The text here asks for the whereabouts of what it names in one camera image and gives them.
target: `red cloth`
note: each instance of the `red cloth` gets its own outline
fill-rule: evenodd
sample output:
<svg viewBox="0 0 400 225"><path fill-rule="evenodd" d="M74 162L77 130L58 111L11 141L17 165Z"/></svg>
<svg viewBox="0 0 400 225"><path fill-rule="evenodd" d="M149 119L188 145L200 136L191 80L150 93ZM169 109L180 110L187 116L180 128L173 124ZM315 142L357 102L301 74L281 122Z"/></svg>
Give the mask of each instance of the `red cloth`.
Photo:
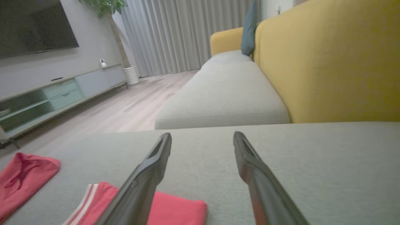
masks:
<svg viewBox="0 0 400 225"><path fill-rule="evenodd" d="M90 184L79 206L63 225L94 224L117 192L118 189L107 182Z"/></svg>
<svg viewBox="0 0 400 225"><path fill-rule="evenodd" d="M0 224L60 170L60 161L24 153L0 172Z"/></svg>
<svg viewBox="0 0 400 225"><path fill-rule="evenodd" d="M94 224L118 189L107 182L90 184L75 211L63 225ZM156 192L150 210L148 225L203 225L207 205L203 201L190 201Z"/></svg>
<svg viewBox="0 0 400 225"><path fill-rule="evenodd" d="M191 201L156 192L147 225L203 225L207 205L204 201Z"/></svg>

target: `white stripe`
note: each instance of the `white stripe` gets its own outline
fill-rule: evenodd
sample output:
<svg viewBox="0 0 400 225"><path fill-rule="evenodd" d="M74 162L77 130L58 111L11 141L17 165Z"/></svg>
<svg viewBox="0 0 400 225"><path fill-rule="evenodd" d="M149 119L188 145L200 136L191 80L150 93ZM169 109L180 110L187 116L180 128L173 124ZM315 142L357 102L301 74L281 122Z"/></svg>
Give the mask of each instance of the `white stripe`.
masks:
<svg viewBox="0 0 400 225"><path fill-rule="evenodd" d="M89 195L88 201L86 202L86 204L84 205L82 211L78 214L78 216L74 219L74 221L71 223L71 225L77 225L79 223L79 221L82 219L83 215L86 213L86 210L88 210L90 204L92 203L94 194L96 193L97 187L99 186L99 184L94 184L93 185L93 189L92 192Z"/></svg>
<svg viewBox="0 0 400 225"><path fill-rule="evenodd" d="M89 191L90 188L92 187L93 184L89 184L88 188L86 189L85 194L83 195L82 201L80 202L80 204L78 205L78 207L72 212L72 214L70 215L70 217L68 217L68 219L62 224L62 225L67 225L70 220L79 212L80 208L82 208L83 204L86 201L86 198L88 198L89 195Z"/></svg>

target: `tv screen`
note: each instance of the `tv screen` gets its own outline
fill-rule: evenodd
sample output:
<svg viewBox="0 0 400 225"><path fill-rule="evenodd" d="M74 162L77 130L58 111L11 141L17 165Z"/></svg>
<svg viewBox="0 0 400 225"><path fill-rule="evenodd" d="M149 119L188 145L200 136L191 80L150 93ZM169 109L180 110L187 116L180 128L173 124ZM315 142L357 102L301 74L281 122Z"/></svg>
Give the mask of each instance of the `tv screen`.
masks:
<svg viewBox="0 0 400 225"><path fill-rule="evenodd" d="M0 0L0 58L75 47L60 0Z"/></svg>

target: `door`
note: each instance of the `door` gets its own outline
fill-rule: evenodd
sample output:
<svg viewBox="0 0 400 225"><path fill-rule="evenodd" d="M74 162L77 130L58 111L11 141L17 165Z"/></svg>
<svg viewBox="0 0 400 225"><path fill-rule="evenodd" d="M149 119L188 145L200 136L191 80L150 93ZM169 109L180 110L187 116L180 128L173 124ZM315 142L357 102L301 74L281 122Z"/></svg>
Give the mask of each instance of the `door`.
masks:
<svg viewBox="0 0 400 225"><path fill-rule="evenodd" d="M113 66L106 68L103 71L109 88L126 81L121 66Z"/></svg>
<svg viewBox="0 0 400 225"><path fill-rule="evenodd" d="M85 98L105 91L110 87L107 83L103 70L77 76L75 77L75 80L78 82L78 85Z"/></svg>

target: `gray curtain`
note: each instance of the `gray curtain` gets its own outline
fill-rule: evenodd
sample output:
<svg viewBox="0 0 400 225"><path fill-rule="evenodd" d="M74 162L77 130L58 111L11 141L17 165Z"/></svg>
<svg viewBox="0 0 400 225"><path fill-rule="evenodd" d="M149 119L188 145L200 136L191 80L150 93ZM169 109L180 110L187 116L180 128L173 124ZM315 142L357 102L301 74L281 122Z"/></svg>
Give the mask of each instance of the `gray curtain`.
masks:
<svg viewBox="0 0 400 225"><path fill-rule="evenodd" d="M252 0L126 0L122 18L141 77L199 69L210 36L241 27Z"/></svg>

